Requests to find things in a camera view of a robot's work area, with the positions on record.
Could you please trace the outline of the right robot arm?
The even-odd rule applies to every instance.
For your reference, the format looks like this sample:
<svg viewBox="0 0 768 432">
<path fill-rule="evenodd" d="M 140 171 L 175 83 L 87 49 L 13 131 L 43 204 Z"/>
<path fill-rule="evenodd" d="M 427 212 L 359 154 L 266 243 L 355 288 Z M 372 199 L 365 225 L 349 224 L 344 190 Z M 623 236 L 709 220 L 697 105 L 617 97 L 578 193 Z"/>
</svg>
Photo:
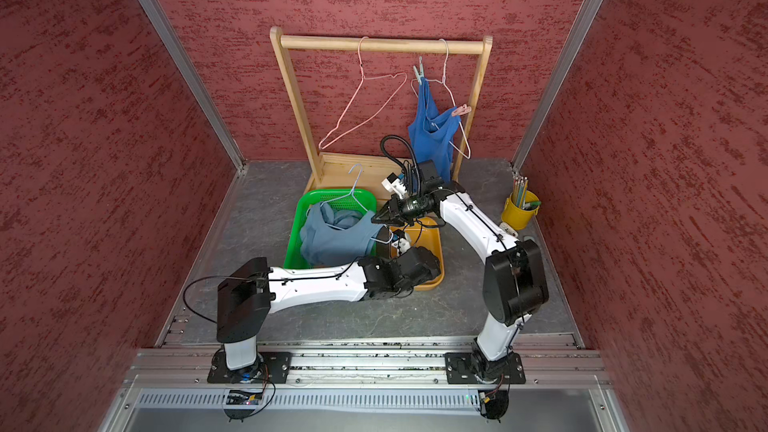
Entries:
<svg viewBox="0 0 768 432">
<path fill-rule="evenodd" d="M 474 340 L 468 369 L 486 383 L 516 375 L 513 342 L 549 300 L 540 248 L 534 241 L 521 241 L 494 224 L 460 184 L 439 176 L 432 161 L 417 162 L 405 138 L 386 135 L 380 150 L 404 176 L 391 174 L 384 179 L 391 197 L 372 221 L 401 227 L 432 216 L 437 228 L 449 225 L 464 238 L 484 265 L 482 298 L 488 311 Z"/>
</svg>

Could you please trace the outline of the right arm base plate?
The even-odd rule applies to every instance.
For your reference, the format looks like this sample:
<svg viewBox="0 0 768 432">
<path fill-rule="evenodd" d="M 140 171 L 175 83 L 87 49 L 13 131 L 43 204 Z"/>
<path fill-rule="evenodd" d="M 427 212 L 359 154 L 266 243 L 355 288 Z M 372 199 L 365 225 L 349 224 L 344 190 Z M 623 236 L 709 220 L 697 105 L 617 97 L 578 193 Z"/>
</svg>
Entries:
<svg viewBox="0 0 768 432">
<path fill-rule="evenodd" d="M 444 355 L 444 361 L 447 382 L 451 385 L 526 383 L 525 371 L 517 353 L 511 353 L 496 361 L 488 361 L 477 352 L 452 352 Z"/>
</svg>

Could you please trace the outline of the white wire hanger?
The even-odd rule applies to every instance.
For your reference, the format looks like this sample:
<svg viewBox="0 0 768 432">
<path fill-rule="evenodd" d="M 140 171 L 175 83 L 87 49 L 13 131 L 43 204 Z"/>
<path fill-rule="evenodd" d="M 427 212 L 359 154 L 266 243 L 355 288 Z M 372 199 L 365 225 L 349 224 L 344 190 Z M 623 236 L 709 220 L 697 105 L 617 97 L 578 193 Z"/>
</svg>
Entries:
<svg viewBox="0 0 768 432">
<path fill-rule="evenodd" d="M 443 59 L 441 76 L 440 76 L 439 79 L 426 79 L 425 78 L 423 82 L 435 82 L 435 83 L 440 84 L 448 92 L 449 97 L 451 99 L 451 104 L 452 104 L 452 106 L 455 109 L 459 105 L 456 102 L 456 99 L 455 99 L 455 96 L 453 94 L 453 91 L 451 90 L 450 86 L 447 83 L 447 72 L 448 72 L 448 61 L 449 61 L 449 58 L 450 58 L 450 47 L 449 47 L 449 44 L 448 44 L 447 40 L 445 40 L 443 38 L 440 38 L 439 41 L 445 46 L 445 56 L 444 56 L 444 59 Z M 414 82 L 418 83 L 417 80 L 415 79 L 415 75 L 414 75 L 414 78 L 411 80 L 411 84 L 413 84 Z M 451 143 L 451 147 L 459 154 L 459 156 L 461 158 L 469 160 L 471 158 L 471 156 L 472 156 L 472 150 L 471 150 L 471 146 L 470 146 L 469 141 L 468 141 L 466 129 L 464 128 L 464 125 L 463 125 L 462 121 L 459 121 L 459 130 L 460 130 L 461 135 L 462 135 L 462 145 L 464 146 L 464 148 L 461 149 L 459 146 L 456 146 L 454 143 Z"/>
</svg>

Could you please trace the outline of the white clothespin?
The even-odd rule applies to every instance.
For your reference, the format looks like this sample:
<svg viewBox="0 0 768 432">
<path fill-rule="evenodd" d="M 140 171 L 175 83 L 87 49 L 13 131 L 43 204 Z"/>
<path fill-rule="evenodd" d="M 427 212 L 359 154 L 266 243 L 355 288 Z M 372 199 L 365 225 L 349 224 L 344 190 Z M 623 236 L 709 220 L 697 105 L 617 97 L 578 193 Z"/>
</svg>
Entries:
<svg viewBox="0 0 768 432">
<path fill-rule="evenodd" d="M 408 233 L 402 229 L 393 232 L 392 247 L 396 250 L 396 255 L 401 256 L 411 248 L 411 240 Z"/>
</svg>

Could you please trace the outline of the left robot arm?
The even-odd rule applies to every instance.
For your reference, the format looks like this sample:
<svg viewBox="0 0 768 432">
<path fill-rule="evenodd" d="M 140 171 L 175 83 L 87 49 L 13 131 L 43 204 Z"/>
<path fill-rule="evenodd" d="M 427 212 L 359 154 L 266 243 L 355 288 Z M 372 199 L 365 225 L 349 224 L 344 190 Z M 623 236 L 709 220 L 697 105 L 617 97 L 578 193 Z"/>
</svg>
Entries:
<svg viewBox="0 0 768 432">
<path fill-rule="evenodd" d="M 267 316 L 284 309 L 323 302 L 400 298 L 437 279 L 441 265 L 424 247 L 384 259 L 364 256 L 318 269 L 271 267 L 264 257 L 249 260 L 217 288 L 216 339 L 225 365 L 242 371 L 258 365 L 257 336 Z"/>
</svg>

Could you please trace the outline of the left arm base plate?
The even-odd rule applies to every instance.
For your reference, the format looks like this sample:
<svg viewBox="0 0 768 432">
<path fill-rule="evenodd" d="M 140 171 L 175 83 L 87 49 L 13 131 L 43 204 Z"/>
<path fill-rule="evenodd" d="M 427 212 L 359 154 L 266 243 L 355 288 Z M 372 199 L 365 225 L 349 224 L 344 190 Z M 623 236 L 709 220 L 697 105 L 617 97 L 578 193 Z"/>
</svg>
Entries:
<svg viewBox="0 0 768 432">
<path fill-rule="evenodd" d="M 226 353 L 219 349 L 211 360 L 207 376 L 209 384 L 285 384 L 293 355 L 290 352 L 263 352 L 253 365 L 230 370 Z"/>
</svg>

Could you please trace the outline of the grey-blue tank top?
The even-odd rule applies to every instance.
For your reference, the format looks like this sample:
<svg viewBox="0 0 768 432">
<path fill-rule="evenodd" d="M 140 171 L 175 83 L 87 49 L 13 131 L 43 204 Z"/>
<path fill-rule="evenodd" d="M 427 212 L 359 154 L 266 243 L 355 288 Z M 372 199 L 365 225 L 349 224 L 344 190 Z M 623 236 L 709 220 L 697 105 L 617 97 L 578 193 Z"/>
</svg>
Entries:
<svg viewBox="0 0 768 432">
<path fill-rule="evenodd" d="M 300 254 L 311 267 L 348 264 L 369 255 L 383 226 L 372 222 L 374 213 L 334 209 L 313 204 L 300 230 Z"/>
</svg>

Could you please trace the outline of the blue wire hanger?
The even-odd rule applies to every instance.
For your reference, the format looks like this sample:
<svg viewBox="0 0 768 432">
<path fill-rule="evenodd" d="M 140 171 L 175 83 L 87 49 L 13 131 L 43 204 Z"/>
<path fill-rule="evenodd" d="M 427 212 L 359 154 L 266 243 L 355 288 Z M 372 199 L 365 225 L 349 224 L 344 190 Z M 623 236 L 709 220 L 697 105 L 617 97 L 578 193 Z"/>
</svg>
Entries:
<svg viewBox="0 0 768 432">
<path fill-rule="evenodd" d="M 383 186 L 375 181 L 384 177 L 383 169 L 357 162 L 349 164 L 343 174 L 345 167 L 343 162 L 324 164 L 322 179 L 312 177 L 305 190 L 306 195 L 313 195 L 313 204 L 327 203 L 336 211 L 354 210 L 360 216 L 375 212 L 388 197 Z"/>
</svg>

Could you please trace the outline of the royal blue tank top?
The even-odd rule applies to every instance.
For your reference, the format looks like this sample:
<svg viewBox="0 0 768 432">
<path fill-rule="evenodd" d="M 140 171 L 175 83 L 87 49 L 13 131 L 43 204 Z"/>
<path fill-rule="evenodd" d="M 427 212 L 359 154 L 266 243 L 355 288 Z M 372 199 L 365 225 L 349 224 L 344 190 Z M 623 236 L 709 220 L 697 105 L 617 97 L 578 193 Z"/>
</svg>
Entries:
<svg viewBox="0 0 768 432">
<path fill-rule="evenodd" d="M 451 181 L 454 147 L 461 117 L 454 114 L 456 106 L 439 112 L 432 96 L 430 83 L 419 83 L 417 113 L 408 126 L 409 140 L 418 163 L 432 161 L 444 182 Z"/>
</svg>

